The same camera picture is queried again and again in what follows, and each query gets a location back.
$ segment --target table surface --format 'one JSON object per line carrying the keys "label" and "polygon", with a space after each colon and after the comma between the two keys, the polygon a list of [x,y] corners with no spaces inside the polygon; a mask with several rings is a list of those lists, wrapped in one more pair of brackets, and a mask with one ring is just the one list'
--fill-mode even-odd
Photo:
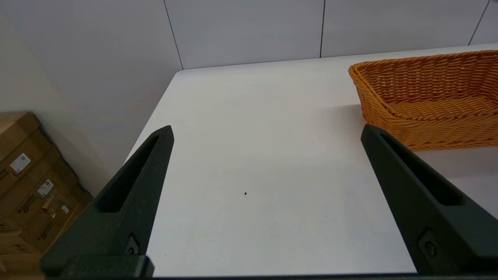
{"label": "table surface", "polygon": [[[347,69],[483,49],[498,43],[178,72],[130,152],[172,126],[154,276],[414,272]],[[418,154],[498,217],[498,147]]]}

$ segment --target wicker basket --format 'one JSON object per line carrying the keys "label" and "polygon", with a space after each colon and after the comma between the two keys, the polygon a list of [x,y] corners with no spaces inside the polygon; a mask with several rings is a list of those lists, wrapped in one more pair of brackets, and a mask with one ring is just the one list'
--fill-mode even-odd
{"label": "wicker basket", "polygon": [[498,145],[498,50],[349,68],[363,118],[411,150]]}

